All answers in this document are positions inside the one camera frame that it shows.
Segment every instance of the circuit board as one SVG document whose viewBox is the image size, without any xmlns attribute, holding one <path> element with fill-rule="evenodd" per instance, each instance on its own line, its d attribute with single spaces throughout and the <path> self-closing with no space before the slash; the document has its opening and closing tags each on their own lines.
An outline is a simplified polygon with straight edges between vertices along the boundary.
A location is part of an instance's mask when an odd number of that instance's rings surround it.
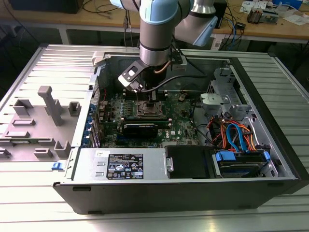
<svg viewBox="0 0 309 232">
<path fill-rule="evenodd" d="M 157 103 L 158 114 L 147 115 L 145 110 L 143 117 L 140 112 L 144 102 L 127 100 L 118 94 L 105 102 L 104 118 L 101 118 L 104 133 L 101 147 L 160 148 L 166 145 L 198 145 L 197 132 L 190 119 L 190 99 L 182 98 L 181 93 L 168 93 L 164 101 Z M 119 127 L 127 123 L 154 124 L 158 127 L 157 136 L 147 139 L 125 138 L 119 132 Z"/>
</svg>

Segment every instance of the computer case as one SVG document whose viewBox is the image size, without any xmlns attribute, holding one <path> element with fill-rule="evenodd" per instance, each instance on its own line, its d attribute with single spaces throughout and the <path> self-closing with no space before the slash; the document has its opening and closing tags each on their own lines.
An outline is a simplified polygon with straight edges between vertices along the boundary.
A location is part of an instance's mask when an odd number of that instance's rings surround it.
<svg viewBox="0 0 309 232">
<path fill-rule="evenodd" d="M 84 0 L 9 0 L 14 10 L 76 14 Z"/>
</svg>

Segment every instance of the metal bracket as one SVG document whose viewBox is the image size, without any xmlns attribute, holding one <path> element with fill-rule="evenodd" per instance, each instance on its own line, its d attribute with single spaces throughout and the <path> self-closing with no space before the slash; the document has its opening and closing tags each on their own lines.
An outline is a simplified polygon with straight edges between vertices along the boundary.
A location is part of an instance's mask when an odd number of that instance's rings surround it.
<svg viewBox="0 0 309 232">
<path fill-rule="evenodd" d="M 105 52 L 95 52 L 91 58 L 92 66 L 98 67 L 102 65 L 106 58 L 110 58 L 110 57 L 105 57 Z"/>
<path fill-rule="evenodd" d="M 166 169 L 169 173 L 174 171 L 173 158 L 172 157 L 166 158 Z"/>
<path fill-rule="evenodd" d="M 143 86 L 136 79 L 148 67 L 149 65 L 140 59 L 136 60 L 118 77 L 118 80 L 128 90 L 138 92 Z"/>
</svg>

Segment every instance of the light blue robot joint cap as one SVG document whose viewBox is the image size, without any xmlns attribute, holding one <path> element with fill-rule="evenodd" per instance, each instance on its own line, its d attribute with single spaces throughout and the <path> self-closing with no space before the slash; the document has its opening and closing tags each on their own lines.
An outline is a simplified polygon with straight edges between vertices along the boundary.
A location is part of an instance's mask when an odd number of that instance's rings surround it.
<svg viewBox="0 0 309 232">
<path fill-rule="evenodd" d="M 148 24 L 160 25 L 172 20 L 178 10 L 176 0 L 143 0 L 140 17 Z"/>
</svg>

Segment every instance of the blue latch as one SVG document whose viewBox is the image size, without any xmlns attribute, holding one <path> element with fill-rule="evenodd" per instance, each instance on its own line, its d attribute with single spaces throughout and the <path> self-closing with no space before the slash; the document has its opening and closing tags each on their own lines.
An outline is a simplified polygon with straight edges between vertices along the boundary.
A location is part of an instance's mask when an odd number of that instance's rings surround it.
<svg viewBox="0 0 309 232">
<path fill-rule="evenodd" d="M 85 123 L 85 127 L 87 128 L 87 129 L 90 129 L 91 128 L 91 124 L 90 123 Z"/>
<path fill-rule="evenodd" d="M 264 151 L 264 156 L 266 158 L 267 161 L 270 161 L 271 158 L 270 158 L 270 155 L 269 155 L 269 152 L 268 151 Z"/>
<path fill-rule="evenodd" d="M 82 143 L 84 143 L 84 144 L 89 143 L 89 139 L 87 139 L 87 138 L 82 138 Z"/>
<path fill-rule="evenodd" d="M 94 104 L 91 103 L 91 104 L 89 105 L 89 110 L 90 110 L 90 111 L 96 110 L 96 106 L 95 106 Z"/>
<path fill-rule="evenodd" d="M 89 134 L 90 134 L 90 131 L 88 131 L 88 130 L 86 130 L 86 131 L 83 132 L 83 136 L 87 136 L 87 135 L 89 135 Z"/>
<path fill-rule="evenodd" d="M 217 161 L 222 160 L 236 160 L 236 157 L 232 151 L 219 151 L 216 154 Z"/>
<path fill-rule="evenodd" d="M 87 117 L 87 122 L 92 122 L 92 117 L 88 116 Z"/>
<path fill-rule="evenodd" d="M 63 170 L 62 168 L 62 163 L 59 163 L 59 162 L 55 162 L 52 166 L 52 170 L 53 171 L 60 171 L 60 170 Z"/>
</svg>

